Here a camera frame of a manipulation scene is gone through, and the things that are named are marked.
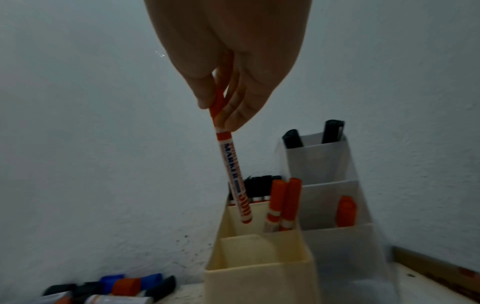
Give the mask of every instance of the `table surface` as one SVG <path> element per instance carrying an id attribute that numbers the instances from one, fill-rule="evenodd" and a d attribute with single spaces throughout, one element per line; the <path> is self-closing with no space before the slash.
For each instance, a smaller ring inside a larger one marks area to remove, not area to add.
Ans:
<path id="1" fill-rule="evenodd" d="M 397 264 L 396 266 L 402 304 L 475 304 L 473 300 L 403 265 Z M 182 285 L 174 294 L 161 302 L 163 304 L 203 304 L 203 288 L 202 283 Z"/>

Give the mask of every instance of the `blue marker cap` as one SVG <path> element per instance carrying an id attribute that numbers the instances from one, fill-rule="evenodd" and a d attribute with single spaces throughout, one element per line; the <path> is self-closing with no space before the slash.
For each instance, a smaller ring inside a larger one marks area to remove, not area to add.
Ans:
<path id="1" fill-rule="evenodd" d="M 163 279 L 164 277 L 161 273 L 144 276 L 141 278 L 141 288 L 142 290 L 152 288 L 153 286 L 160 283 Z"/>
<path id="2" fill-rule="evenodd" d="M 115 285 L 115 282 L 121 278 L 125 278 L 125 274 L 114 274 L 102 276 L 100 282 L 103 283 L 103 294 L 109 294 L 112 292 L 112 288 Z"/>

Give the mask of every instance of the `hand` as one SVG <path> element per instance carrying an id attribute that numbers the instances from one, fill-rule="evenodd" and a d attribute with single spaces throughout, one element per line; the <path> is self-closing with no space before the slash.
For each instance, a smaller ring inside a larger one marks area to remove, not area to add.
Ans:
<path id="1" fill-rule="evenodd" d="M 227 90 L 215 125 L 233 132 L 289 73 L 311 0 L 145 0 L 168 56 L 202 109 Z"/>

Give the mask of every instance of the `white wall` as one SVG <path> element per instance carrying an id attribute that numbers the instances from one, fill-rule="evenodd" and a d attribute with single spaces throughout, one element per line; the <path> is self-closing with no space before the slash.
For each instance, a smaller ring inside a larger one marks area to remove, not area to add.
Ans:
<path id="1" fill-rule="evenodd" d="M 201 280 L 226 194 L 211 120 L 140 1 L 0 1 L 0 299 L 126 271 Z M 234 139 L 346 120 L 397 245 L 480 270 L 480 2 L 315 0 L 290 75 Z"/>

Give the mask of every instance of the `pen holder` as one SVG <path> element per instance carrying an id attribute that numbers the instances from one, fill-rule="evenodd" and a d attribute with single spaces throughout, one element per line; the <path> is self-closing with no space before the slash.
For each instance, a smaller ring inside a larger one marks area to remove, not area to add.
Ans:
<path id="1" fill-rule="evenodd" d="M 321 144 L 323 133 L 301 136 L 303 147 L 276 154 L 283 179 L 303 180 L 298 226 L 317 265 L 322 304 L 399 303 L 397 276 L 387 242 L 370 215 L 346 136 Z M 339 200 L 357 205 L 355 225 L 337 228 Z"/>
<path id="2" fill-rule="evenodd" d="M 252 204 L 242 224 L 226 207 L 206 266 L 206 304 L 319 304 L 312 253 L 296 228 L 263 233 L 269 202 Z"/>

